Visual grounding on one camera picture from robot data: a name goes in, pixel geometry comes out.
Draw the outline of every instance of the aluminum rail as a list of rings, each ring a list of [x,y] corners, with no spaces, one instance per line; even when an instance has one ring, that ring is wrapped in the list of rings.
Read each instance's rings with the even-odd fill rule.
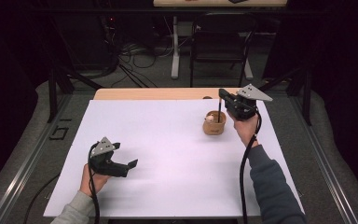
[[[319,143],[318,138],[316,137],[315,132],[312,130],[311,126],[309,126],[307,122],[302,118],[301,105],[298,98],[290,97],[290,100],[293,107],[295,108],[297,116],[301,120],[301,124],[304,130],[309,136],[309,139],[312,143],[315,159],[318,162],[319,168],[321,169],[322,175],[324,176],[324,180],[326,181],[327,187],[330,189],[331,195],[336,202],[337,208],[342,216],[342,219],[347,224],[357,224],[358,220],[356,218],[356,215],[351,209],[351,205],[337,180],[334,170],[330,166],[330,163],[324,154],[324,149]]]
[[[7,192],[0,201],[0,223],[6,223],[7,216],[10,214],[12,207],[19,198],[22,189],[27,183],[34,168],[36,167],[37,162],[39,161],[39,158],[43,153],[43,145],[46,143],[52,132],[54,132],[54,128],[60,121],[60,117],[64,109],[68,106],[70,99],[71,95],[64,95],[62,97],[59,104],[59,113],[51,123],[47,123],[47,126],[41,133],[41,136],[36,145],[25,158],[20,170],[17,172],[16,176],[7,188]]]

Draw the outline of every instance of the black curtain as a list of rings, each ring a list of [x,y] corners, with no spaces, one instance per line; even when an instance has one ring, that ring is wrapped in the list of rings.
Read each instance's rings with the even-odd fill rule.
[[[45,59],[19,5],[0,0],[0,171],[34,113],[35,88],[48,79]]]
[[[350,4],[332,27],[312,69],[312,89],[319,93],[331,121],[337,148],[358,178],[358,2],[291,0],[289,9],[325,10]],[[264,77],[277,77],[301,65],[324,21],[285,19],[268,56]]]

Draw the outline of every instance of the person's left hand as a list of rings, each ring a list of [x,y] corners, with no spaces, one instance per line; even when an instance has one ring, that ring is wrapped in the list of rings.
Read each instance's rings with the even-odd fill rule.
[[[95,193],[98,193],[103,186],[106,184],[107,180],[110,178],[110,175],[98,175],[95,174],[92,179],[94,180]],[[80,183],[80,191],[89,195],[91,197],[90,190],[90,174],[89,174],[89,165],[85,164],[83,167],[83,175]]]

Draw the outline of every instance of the cable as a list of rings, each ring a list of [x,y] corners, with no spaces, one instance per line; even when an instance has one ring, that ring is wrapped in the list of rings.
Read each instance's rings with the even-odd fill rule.
[[[182,47],[182,45],[184,45],[185,42],[189,39],[190,39],[190,37],[186,37],[183,40],[183,42],[178,45],[178,48]],[[163,58],[163,57],[167,57],[167,56],[171,55],[171,53],[173,51],[173,45],[170,48],[168,48],[168,45],[169,45],[169,43],[167,43],[167,47],[165,48],[165,50],[161,54],[157,55],[159,58]]]
[[[89,190],[91,191],[91,199],[94,202],[94,208],[95,208],[95,219],[94,219],[94,224],[98,224],[100,223],[100,205],[98,203],[98,198],[97,198],[97,193],[95,190],[95,185],[94,185],[94,174],[92,173],[91,170],[91,151],[97,147],[99,142],[97,142],[96,144],[92,145],[92,147],[89,149],[89,157],[88,157],[88,164],[89,164]]]
[[[55,180],[57,177],[59,177],[60,174],[61,173],[58,173],[57,175],[52,177],[44,186],[42,186],[42,188],[40,188],[40,190],[33,197],[33,199],[31,200],[30,204],[28,205],[27,212],[25,213],[25,218],[24,218],[24,222],[23,222],[24,224],[26,224],[27,221],[28,221],[28,216],[29,216],[29,214],[31,212],[32,205],[34,204],[34,201],[36,200],[37,196],[39,196],[39,194],[42,192],[42,190],[45,189],[53,180]]]
[[[122,79],[120,79],[119,81],[116,81],[116,82],[112,83],[112,84],[110,85],[110,88],[113,88],[114,85],[118,84],[119,82],[121,82],[122,80],[124,80],[126,77],[127,77],[127,76],[124,76],[124,77],[123,77]]]
[[[163,49],[163,51],[162,51],[161,53],[157,53],[157,51],[158,51],[159,49]],[[172,48],[170,48],[170,41],[167,41],[167,44],[166,44],[165,48],[155,47],[155,48],[154,48],[154,51],[155,51],[156,56],[159,57],[159,58],[166,57],[166,56],[170,55],[171,52],[172,52]]]
[[[249,152],[252,148],[252,144],[255,142],[255,139],[257,138],[258,131],[260,131],[261,120],[262,120],[258,110],[254,109],[254,111],[258,116],[258,122],[257,122],[256,128],[255,128],[255,134],[252,136],[251,140],[249,141],[248,146],[246,146],[245,153],[243,154],[243,157],[242,157],[241,168],[240,168],[240,189],[241,189],[242,215],[243,215],[243,223],[244,224],[248,223],[248,219],[247,219],[248,217],[247,217],[247,212],[246,212],[245,190],[243,187],[243,170],[245,168],[245,164],[246,164],[246,160],[248,159]]]
[[[152,80],[150,80],[147,76],[142,75],[142,74],[140,74],[139,72],[136,72],[136,71],[134,71],[134,70],[132,70],[132,72],[138,74],[138,75],[141,76],[141,77],[146,78],[150,83],[153,84],[153,86],[155,86],[156,88],[158,88],[158,86],[157,86]]]
[[[153,66],[156,63],[156,59],[157,59],[157,56],[156,56],[156,54],[154,52],[151,52],[151,56],[153,56],[153,62],[151,64],[149,64],[149,65],[146,65],[146,66],[137,65],[136,62],[135,62],[135,55],[133,56],[132,63],[137,68],[149,68],[149,67]]]
[[[124,60],[121,56],[129,57],[129,59],[128,59],[128,60]],[[129,62],[131,61],[131,56],[130,56],[130,55],[120,54],[120,55],[118,56],[118,58],[119,58],[121,61],[123,61],[124,63],[129,63]]]
[[[130,70],[128,70],[125,66],[123,66],[122,64],[120,64],[118,66],[119,68],[121,68],[121,70],[123,70],[123,72],[125,74],[127,74],[127,76],[132,80],[133,83],[135,83],[138,87],[142,88],[141,84],[139,84],[138,82],[136,82],[133,77],[135,79],[137,79],[140,83],[142,83],[144,85],[144,87],[149,88],[141,79],[139,79],[137,76],[135,76]]]
[[[163,18],[164,18],[165,24],[167,25],[168,31],[170,32],[170,35],[172,35],[171,27],[167,22],[167,18],[165,18],[165,17],[163,17]]]

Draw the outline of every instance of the gray sleeve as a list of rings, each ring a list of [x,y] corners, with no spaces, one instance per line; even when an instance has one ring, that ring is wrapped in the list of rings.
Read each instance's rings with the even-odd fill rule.
[[[251,149],[248,159],[263,223],[307,223],[279,163],[261,145]]]
[[[78,191],[74,199],[68,203],[62,210],[62,213],[54,218],[52,224],[87,224],[89,222],[89,213],[94,208],[91,197]]]

